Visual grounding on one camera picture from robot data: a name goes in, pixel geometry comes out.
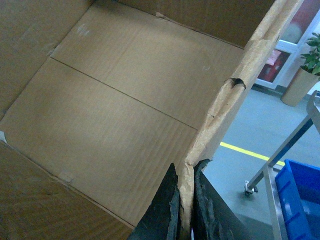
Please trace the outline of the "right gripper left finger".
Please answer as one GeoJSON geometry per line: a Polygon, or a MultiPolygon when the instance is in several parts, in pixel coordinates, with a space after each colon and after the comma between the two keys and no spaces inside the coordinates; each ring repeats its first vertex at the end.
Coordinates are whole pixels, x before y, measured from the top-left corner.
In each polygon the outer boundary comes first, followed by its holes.
{"type": "Polygon", "coordinates": [[[178,175],[170,164],[145,214],[129,240],[176,240],[179,228],[180,192],[178,175]]]}

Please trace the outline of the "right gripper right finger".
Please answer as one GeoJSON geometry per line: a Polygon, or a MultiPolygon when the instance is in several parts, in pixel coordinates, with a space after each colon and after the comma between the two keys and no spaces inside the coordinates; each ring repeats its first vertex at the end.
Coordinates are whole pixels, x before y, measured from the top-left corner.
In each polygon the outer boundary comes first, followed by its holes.
{"type": "Polygon", "coordinates": [[[193,214],[195,240],[252,240],[249,229],[236,217],[203,173],[210,159],[194,168],[193,214]]]}

